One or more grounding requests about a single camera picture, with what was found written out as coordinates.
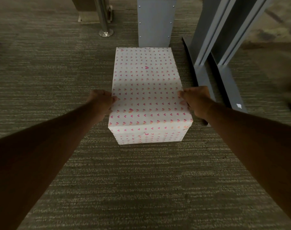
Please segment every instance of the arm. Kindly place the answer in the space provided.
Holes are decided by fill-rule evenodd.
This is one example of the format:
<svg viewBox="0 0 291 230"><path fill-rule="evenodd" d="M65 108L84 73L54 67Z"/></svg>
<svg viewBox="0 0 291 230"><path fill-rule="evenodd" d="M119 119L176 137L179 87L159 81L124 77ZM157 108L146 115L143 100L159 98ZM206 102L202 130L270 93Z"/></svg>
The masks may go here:
<svg viewBox="0 0 291 230"><path fill-rule="evenodd" d="M291 218L291 126L226 108L205 86L180 91Z"/></svg>
<svg viewBox="0 0 291 230"><path fill-rule="evenodd" d="M63 116L0 139L0 229L16 229L91 127L117 100L97 90Z"/></svg>

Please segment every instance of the chrome pole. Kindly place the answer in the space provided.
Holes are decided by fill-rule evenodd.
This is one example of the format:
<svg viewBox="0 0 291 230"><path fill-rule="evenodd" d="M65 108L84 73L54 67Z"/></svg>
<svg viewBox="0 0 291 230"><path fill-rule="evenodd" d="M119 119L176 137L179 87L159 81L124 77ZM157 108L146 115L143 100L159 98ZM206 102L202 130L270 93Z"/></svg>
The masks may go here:
<svg viewBox="0 0 291 230"><path fill-rule="evenodd" d="M102 30L99 31L99 35L103 37L111 36L114 31L108 27L107 11L105 6L105 0L94 0L96 4L96 11L98 12L100 24Z"/></svg>

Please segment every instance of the round metal base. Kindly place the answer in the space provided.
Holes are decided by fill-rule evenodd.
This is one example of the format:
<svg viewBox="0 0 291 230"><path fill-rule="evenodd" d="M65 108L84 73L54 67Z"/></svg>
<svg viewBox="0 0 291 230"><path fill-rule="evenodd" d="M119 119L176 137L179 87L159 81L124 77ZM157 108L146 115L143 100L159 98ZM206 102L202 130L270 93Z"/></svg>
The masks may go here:
<svg viewBox="0 0 291 230"><path fill-rule="evenodd" d="M99 35L103 36L103 37L109 37L111 35L113 35L114 31L112 29L109 29L109 32L104 32L103 30L99 31Z"/></svg>

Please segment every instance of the gift-wrapped box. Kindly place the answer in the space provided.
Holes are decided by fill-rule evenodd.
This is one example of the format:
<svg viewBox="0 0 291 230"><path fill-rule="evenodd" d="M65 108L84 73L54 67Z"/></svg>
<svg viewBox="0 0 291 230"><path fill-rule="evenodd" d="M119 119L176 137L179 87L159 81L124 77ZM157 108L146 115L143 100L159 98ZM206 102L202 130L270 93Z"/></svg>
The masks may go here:
<svg viewBox="0 0 291 230"><path fill-rule="evenodd" d="M109 129L119 144L181 141L192 124L171 48L116 49Z"/></svg>

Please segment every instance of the box top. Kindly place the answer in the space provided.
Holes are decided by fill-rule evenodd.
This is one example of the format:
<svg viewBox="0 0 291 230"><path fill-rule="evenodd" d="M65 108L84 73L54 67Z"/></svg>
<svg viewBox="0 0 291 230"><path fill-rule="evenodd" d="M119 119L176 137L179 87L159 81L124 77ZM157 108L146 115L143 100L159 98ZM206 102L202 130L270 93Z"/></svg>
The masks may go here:
<svg viewBox="0 0 291 230"><path fill-rule="evenodd" d="M116 132L187 129L192 117L171 48L117 48L109 129Z"/></svg>

